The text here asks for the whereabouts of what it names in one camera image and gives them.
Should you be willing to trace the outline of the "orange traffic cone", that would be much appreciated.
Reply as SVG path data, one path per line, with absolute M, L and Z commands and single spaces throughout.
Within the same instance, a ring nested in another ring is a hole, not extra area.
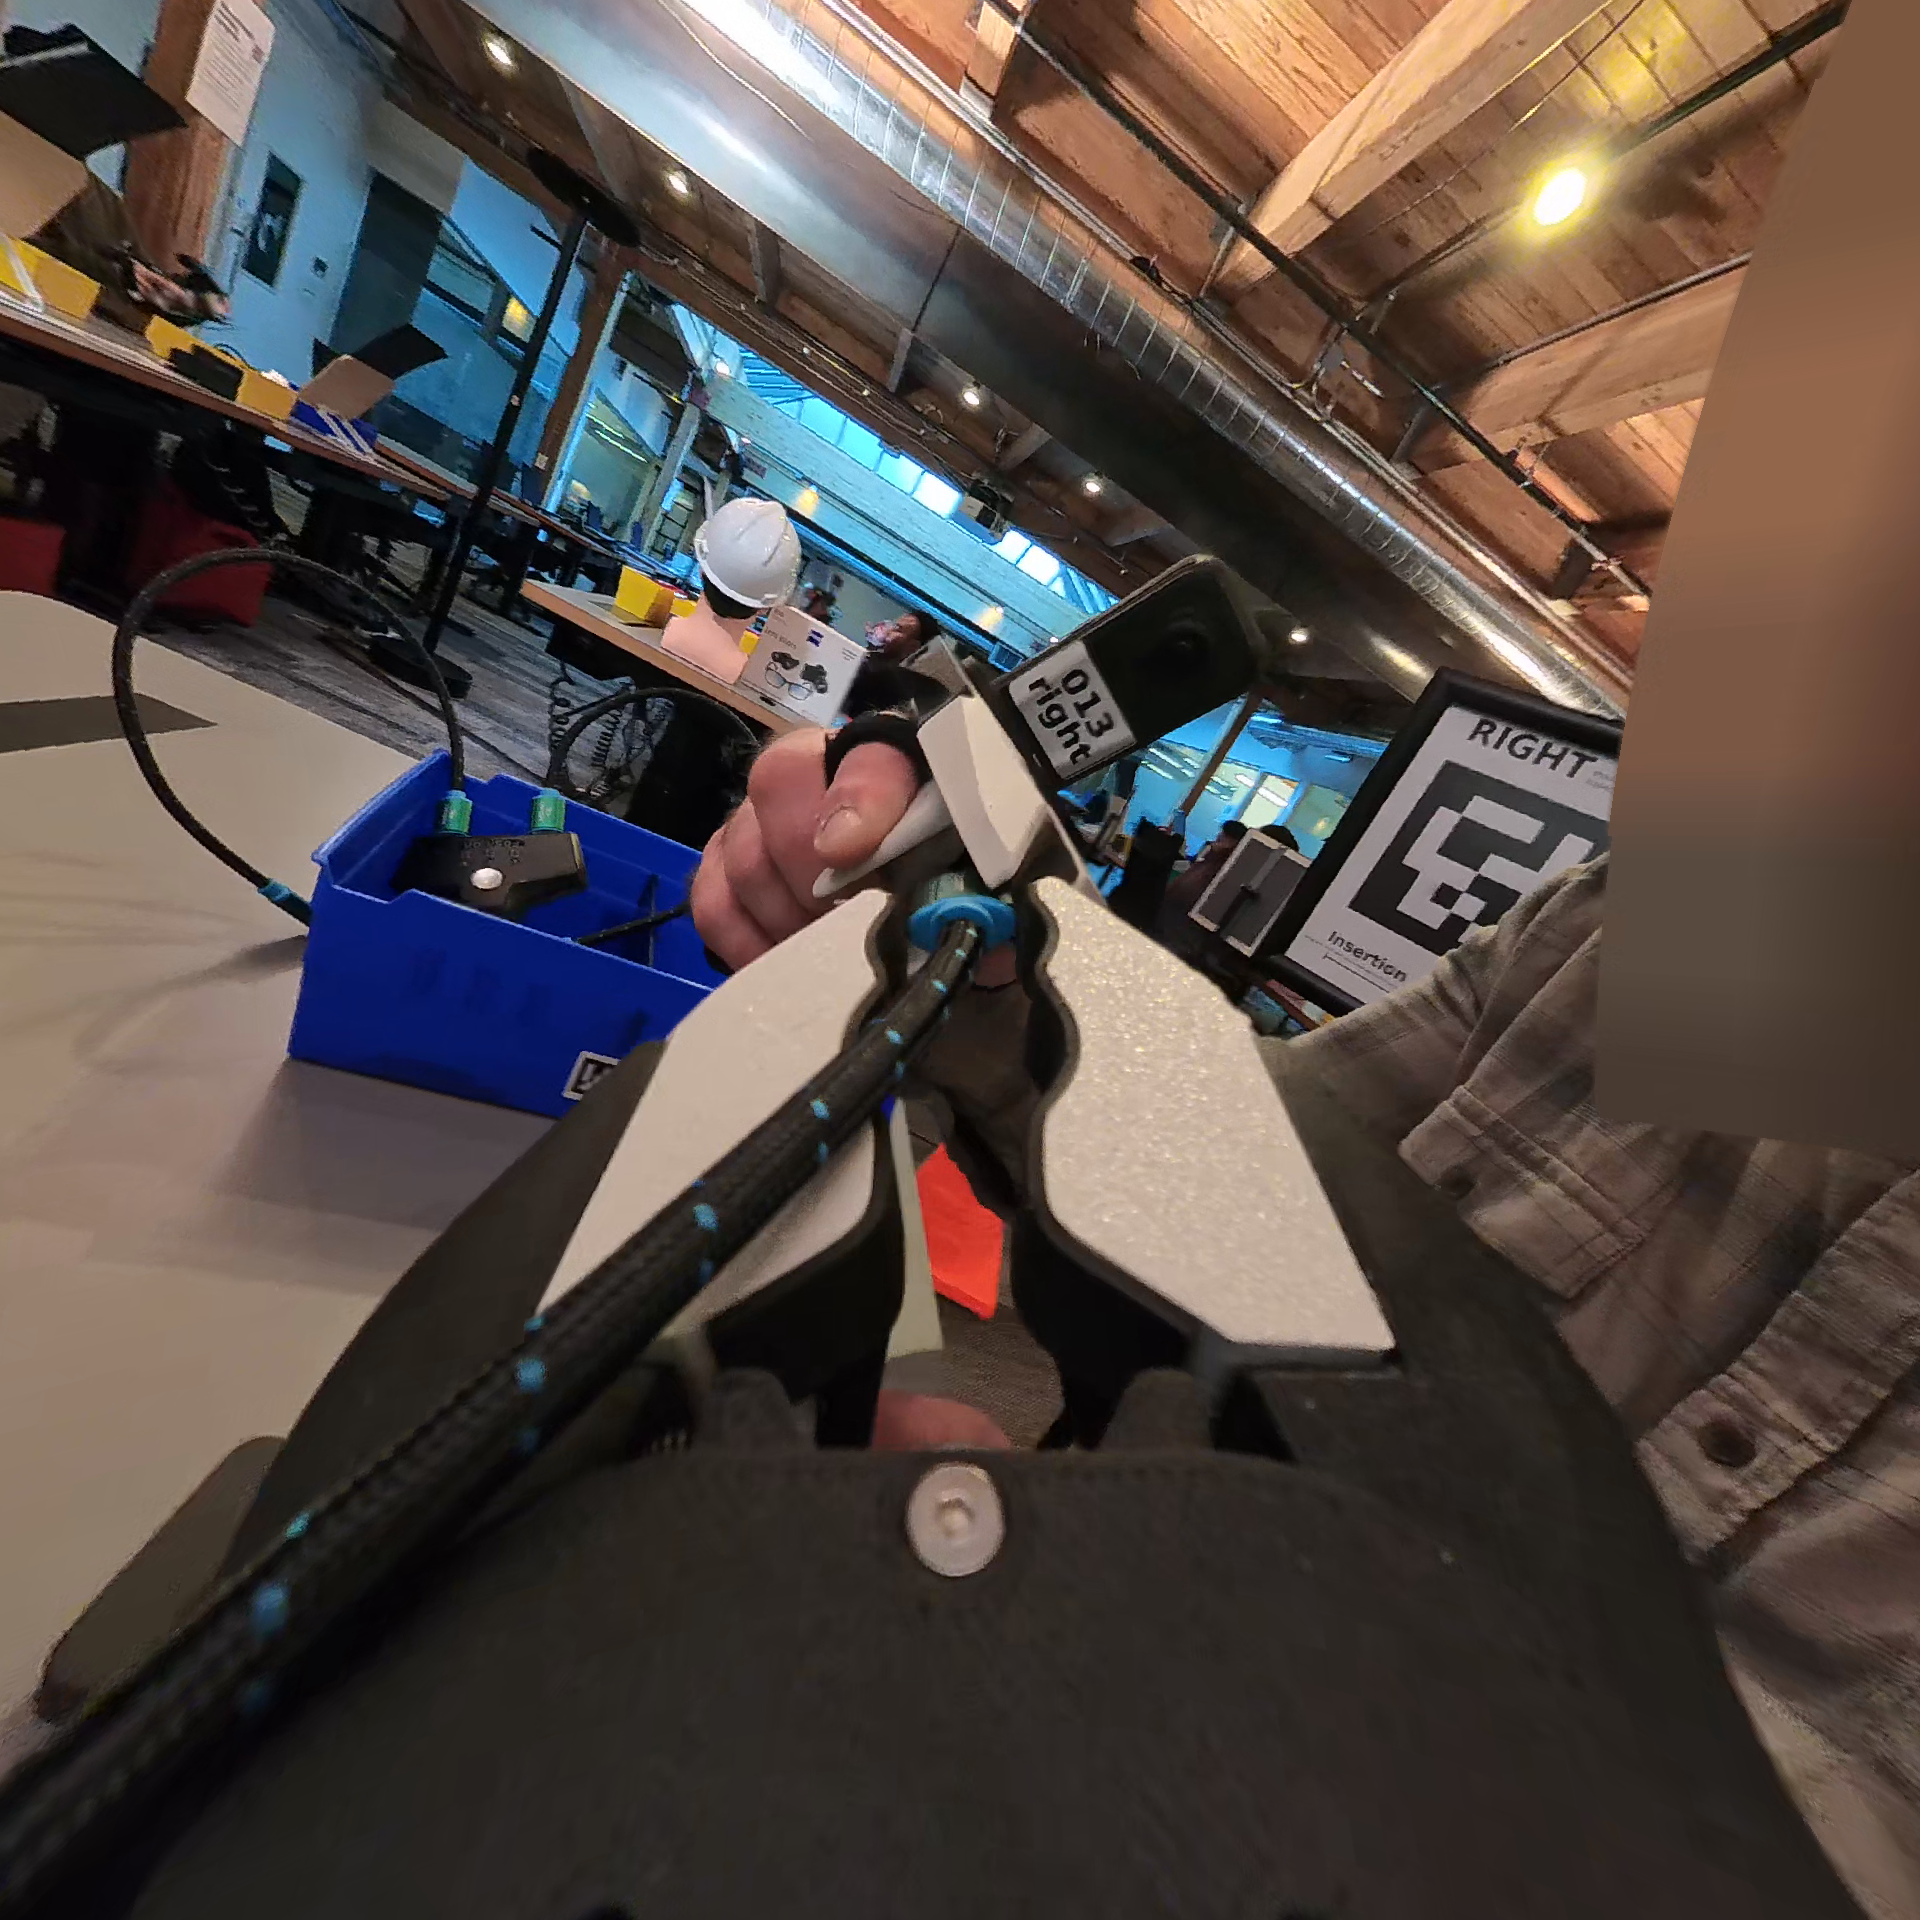
M 982 1323 L 992 1322 L 1003 1298 L 1003 1217 L 976 1195 L 948 1145 L 918 1163 L 916 1197 L 934 1296 Z

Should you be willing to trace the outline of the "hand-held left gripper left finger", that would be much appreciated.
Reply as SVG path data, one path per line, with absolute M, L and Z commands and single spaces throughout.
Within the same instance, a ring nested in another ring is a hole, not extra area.
M 540 1298 L 549 1331 L 589 1274 L 692 1192 L 850 1043 L 883 1002 L 883 893 L 855 893 L 718 986 L 669 1037 Z M 720 1369 L 840 1382 L 908 1355 L 908 1128 L 880 1115 L 817 1163 L 759 1233 L 664 1328 Z

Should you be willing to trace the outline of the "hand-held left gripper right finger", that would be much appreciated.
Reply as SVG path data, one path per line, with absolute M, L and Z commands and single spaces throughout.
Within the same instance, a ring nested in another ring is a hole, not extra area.
M 1066 878 L 1026 892 L 1026 1195 L 1207 1372 L 1358 1369 L 1394 1334 L 1253 1024 Z

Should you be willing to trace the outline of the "pink mannequin head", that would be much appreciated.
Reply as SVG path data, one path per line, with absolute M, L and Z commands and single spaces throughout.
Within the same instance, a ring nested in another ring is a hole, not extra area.
M 733 605 L 733 601 L 720 605 L 706 594 L 692 603 L 677 603 L 677 612 L 660 632 L 660 648 L 717 684 L 739 684 L 750 656 L 742 640 L 756 612 L 753 608 L 741 612 Z

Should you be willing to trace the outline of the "person's right hand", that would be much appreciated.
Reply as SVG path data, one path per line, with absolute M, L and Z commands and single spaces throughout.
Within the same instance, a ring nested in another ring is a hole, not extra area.
M 708 839 L 688 912 L 708 956 L 739 971 L 828 910 L 825 873 L 874 857 L 922 785 L 914 760 L 868 738 L 833 760 L 834 736 L 776 736 L 749 772 L 746 795 Z

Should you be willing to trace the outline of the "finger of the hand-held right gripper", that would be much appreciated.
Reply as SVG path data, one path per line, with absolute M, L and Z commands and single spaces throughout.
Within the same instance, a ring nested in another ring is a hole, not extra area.
M 952 696 L 925 720 L 903 712 L 855 717 L 828 733 L 827 776 L 878 743 L 918 768 L 918 787 L 867 860 L 817 878 L 818 899 L 874 885 L 905 898 L 947 873 L 970 873 L 992 895 L 1043 878 L 1082 884 L 1078 838 L 986 697 Z

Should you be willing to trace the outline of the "printed tag sign board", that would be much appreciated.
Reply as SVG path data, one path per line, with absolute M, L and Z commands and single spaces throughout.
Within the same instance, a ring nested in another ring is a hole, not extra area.
M 1437 674 L 1291 892 L 1270 971 L 1332 1015 L 1428 980 L 1608 849 L 1620 743 L 1619 717 Z

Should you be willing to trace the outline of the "dark grey rectangular device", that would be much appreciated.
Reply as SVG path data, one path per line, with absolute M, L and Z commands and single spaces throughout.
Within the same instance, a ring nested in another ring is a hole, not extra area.
M 108 1577 L 41 1668 L 33 1696 L 38 1722 L 73 1722 L 204 1603 L 220 1585 L 282 1448 L 281 1435 L 257 1435 L 229 1451 Z

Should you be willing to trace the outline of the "white printed box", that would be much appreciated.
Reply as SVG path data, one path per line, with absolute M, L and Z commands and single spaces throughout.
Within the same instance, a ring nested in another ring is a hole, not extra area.
M 794 605 L 770 608 L 737 688 L 759 706 L 828 728 L 846 710 L 868 646 Z

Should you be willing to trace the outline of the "white hard hat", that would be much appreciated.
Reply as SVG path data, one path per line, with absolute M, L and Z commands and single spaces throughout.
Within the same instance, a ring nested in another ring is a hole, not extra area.
M 711 601 L 770 612 L 791 601 L 804 567 L 793 517 L 760 494 L 733 496 L 694 533 L 694 562 Z

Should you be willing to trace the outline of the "blue plastic bin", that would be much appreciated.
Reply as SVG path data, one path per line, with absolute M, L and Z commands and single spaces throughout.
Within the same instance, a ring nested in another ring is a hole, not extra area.
M 568 800 L 589 887 L 522 919 L 396 893 L 435 833 L 451 760 L 437 749 L 312 854 L 292 1057 L 499 1108 L 562 1115 L 643 1043 L 660 1043 L 718 971 L 687 912 L 698 854 Z M 538 785 L 466 779 L 468 833 L 526 833 Z

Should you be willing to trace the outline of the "wooden desk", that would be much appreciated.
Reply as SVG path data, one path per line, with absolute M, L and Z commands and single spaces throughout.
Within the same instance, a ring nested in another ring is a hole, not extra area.
M 284 549 L 424 603 L 458 528 L 449 486 L 394 449 L 213 389 L 211 347 L 177 366 L 133 334 L 5 299 L 5 385 L 47 404 L 28 512 L 61 528 L 57 594 L 116 612 L 160 567 L 214 546 Z
M 553 618 L 545 781 L 571 802 L 698 849 L 746 798 L 765 748 L 804 726 L 749 680 L 725 684 L 670 652 L 607 594 L 533 584 L 525 596 Z

